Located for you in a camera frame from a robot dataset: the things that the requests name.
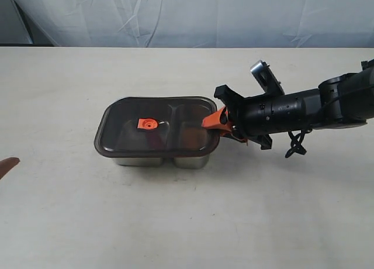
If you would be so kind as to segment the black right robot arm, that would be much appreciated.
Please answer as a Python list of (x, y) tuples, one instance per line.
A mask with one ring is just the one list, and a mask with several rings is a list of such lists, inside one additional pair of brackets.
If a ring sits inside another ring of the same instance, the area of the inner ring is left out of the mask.
[(373, 118), (373, 61), (361, 67), (315, 89), (286, 94), (269, 64), (260, 60), (250, 72), (264, 93), (243, 97), (227, 85), (217, 87), (214, 97), (224, 107), (205, 117), (202, 127), (240, 143), (258, 143), (263, 150), (271, 149), (272, 134), (286, 132), (290, 149), (285, 156), (304, 155), (302, 142), (313, 130), (359, 127)]

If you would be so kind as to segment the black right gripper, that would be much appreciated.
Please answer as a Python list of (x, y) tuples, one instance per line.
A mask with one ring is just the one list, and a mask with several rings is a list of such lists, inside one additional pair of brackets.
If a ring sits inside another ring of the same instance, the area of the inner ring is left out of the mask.
[(239, 143), (258, 143), (263, 150), (272, 147), (271, 134), (305, 129), (321, 108), (317, 88), (282, 96), (262, 94), (244, 98), (222, 85), (216, 88), (214, 97), (225, 106), (205, 117), (202, 127), (218, 130), (220, 137)]

